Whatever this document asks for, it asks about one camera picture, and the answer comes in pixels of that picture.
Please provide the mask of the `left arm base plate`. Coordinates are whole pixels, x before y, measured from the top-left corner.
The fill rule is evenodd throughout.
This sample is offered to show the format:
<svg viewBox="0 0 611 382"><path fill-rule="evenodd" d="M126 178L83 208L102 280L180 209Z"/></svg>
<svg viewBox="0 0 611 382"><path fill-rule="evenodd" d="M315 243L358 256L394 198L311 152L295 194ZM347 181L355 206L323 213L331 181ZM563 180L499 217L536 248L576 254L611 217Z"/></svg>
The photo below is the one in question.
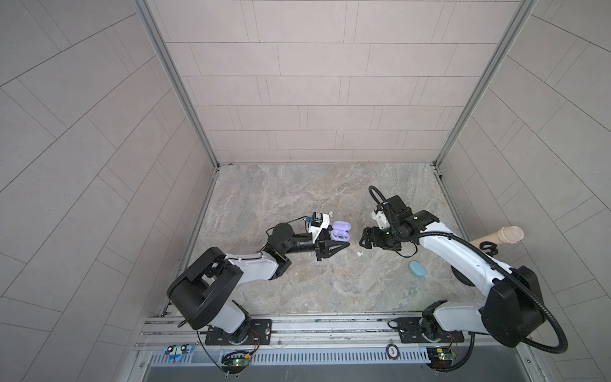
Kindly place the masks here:
<svg viewBox="0 0 611 382"><path fill-rule="evenodd" d="M206 333L205 345L269 345L272 323L271 319L250 319L232 334L225 332L221 328L211 326Z"/></svg>

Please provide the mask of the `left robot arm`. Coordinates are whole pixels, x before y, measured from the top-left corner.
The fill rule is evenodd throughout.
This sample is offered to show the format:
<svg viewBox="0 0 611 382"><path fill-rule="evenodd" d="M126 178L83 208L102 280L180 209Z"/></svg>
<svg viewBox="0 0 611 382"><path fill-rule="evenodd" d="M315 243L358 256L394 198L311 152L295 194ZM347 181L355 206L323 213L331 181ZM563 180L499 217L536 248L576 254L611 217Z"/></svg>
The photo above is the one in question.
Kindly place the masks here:
<svg viewBox="0 0 611 382"><path fill-rule="evenodd" d="M351 224L329 223L325 214L307 216L304 223L302 233L295 232L290 222L277 224L266 245L253 255L229 255L218 247L206 250L167 290L183 316L178 326L194 330L208 326L222 330L234 343L242 342L249 336L251 316L230 299L236 287L279 278L291 266L289 254L312 252L322 261L348 248Z"/></svg>

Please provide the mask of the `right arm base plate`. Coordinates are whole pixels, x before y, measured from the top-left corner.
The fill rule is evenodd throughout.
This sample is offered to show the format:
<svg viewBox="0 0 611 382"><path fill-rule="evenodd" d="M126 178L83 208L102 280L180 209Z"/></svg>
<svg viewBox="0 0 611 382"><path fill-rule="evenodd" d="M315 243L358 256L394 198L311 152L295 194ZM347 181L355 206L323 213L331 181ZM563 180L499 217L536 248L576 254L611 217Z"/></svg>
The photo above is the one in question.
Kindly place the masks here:
<svg viewBox="0 0 611 382"><path fill-rule="evenodd" d="M388 326L399 333L402 344L462 343L465 341L463 332L447 332L423 317L396 318L389 321Z"/></svg>

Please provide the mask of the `purple earbud charging case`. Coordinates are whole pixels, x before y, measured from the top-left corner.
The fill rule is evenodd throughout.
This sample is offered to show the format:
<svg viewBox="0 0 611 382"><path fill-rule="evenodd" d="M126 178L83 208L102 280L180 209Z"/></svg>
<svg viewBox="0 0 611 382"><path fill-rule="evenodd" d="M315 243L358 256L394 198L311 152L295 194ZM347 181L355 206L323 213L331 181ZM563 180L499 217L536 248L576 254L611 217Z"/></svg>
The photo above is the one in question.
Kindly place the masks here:
<svg viewBox="0 0 611 382"><path fill-rule="evenodd" d="M351 229L352 229L352 226L350 223L345 222L345 221L335 221L332 224L332 229L329 235L331 239L334 241L349 242L350 240L349 231Z"/></svg>

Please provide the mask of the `light blue earbud charging case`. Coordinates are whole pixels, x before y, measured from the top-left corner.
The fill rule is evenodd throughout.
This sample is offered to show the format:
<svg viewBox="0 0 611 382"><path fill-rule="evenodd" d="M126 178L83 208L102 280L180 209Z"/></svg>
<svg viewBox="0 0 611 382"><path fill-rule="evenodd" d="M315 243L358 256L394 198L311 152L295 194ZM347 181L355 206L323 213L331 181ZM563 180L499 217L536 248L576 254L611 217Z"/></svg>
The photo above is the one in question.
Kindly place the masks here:
<svg viewBox="0 0 611 382"><path fill-rule="evenodd" d="M426 268L418 261L411 261L409 264L409 270L414 276L419 278L426 275Z"/></svg>

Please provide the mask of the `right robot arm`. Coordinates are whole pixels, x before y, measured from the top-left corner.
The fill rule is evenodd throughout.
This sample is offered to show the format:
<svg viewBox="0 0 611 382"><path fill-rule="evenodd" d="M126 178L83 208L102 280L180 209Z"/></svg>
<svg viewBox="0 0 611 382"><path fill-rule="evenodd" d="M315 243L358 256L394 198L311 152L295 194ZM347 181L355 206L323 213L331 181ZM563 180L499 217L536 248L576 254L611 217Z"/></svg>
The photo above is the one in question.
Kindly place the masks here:
<svg viewBox="0 0 611 382"><path fill-rule="evenodd" d="M426 248L444 259L459 280L475 287L485 302L454 303L439 300L422 313L424 336L433 340L439 330L488 334L507 347L526 340L548 317L535 274L517 270L483 253L456 236L426 210L413 212L399 196L386 199L372 187L376 226L363 231L362 247L398 252L404 243Z"/></svg>

